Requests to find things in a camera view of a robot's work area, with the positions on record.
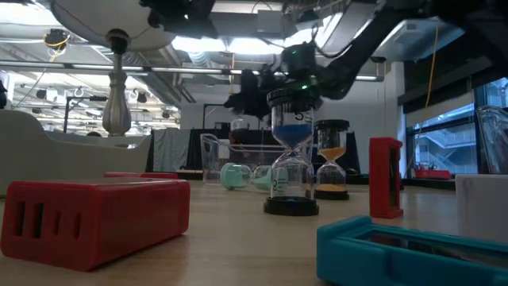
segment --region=red plastic object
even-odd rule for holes
[[[106,172],[105,178],[118,178],[118,177],[130,177],[130,178],[153,178],[153,179],[178,179],[177,173],[129,173],[129,172]]]
[[[88,271],[187,231],[185,180],[13,182],[0,246],[7,257]]]
[[[414,177],[418,179],[450,180],[452,173],[447,170],[414,170]]]
[[[371,138],[369,146],[369,203],[371,217],[397,218],[400,208],[398,161],[402,142],[389,137]]]

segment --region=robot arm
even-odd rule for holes
[[[502,67],[508,75],[508,41],[504,41],[505,37],[501,36],[508,34],[506,1],[387,0],[367,28],[353,39],[344,51],[332,56],[326,55],[328,58],[334,58],[327,67],[316,64],[313,51],[314,49],[319,51],[319,49],[313,43],[285,48],[283,65],[289,67],[285,71],[287,72],[285,80],[264,85],[264,77],[261,76],[261,86],[264,85],[265,88],[256,92],[244,89],[242,83],[241,94],[247,96],[240,98],[232,95],[230,99],[237,99],[237,101],[229,100],[225,103],[225,107],[234,109],[239,102],[256,101],[259,108],[252,108],[244,114],[262,118],[268,111],[267,93],[278,88],[294,86],[298,82],[308,84],[310,77],[316,80],[309,92],[312,91],[328,99],[343,99],[354,84],[362,66],[401,21],[435,16],[464,29],[472,41],[481,42],[485,55],[492,63]]]
[[[396,9],[385,5],[378,11],[367,28],[346,47],[345,52],[326,68],[316,66],[314,75],[321,96],[343,99],[355,82],[362,66],[372,56],[387,35],[403,20],[418,18],[418,7]]]

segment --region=red object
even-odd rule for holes
[[[105,178],[131,177],[153,179],[178,179],[177,173],[129,173],[129,172],[106,172]]]
[[[88,271],[183,234],[189,202],[185,180],[13,182],[0,246],[7,257]]]
[[[414,170],[414,177],[418,179],[450,180],[452,173],[447,170]]]
[[[369,203],[371,217],[397,218],[400,208],[398,161],[402,142],[389,137],[371,138],[369,146]]]

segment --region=blue sand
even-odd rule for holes
[[[277,126],[272,130],[273,136],[287,147],[293,149],[312,136],[312,126],[307,124],[290,124]]]

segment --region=hourglass base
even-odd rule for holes
[[[349,200],[348,191],[319,191],[314,192],[316,199]]]
[[[276,196],[267,199],[264,212],[271,215],[311,216],[319,214],[319,206],[315,199]]]

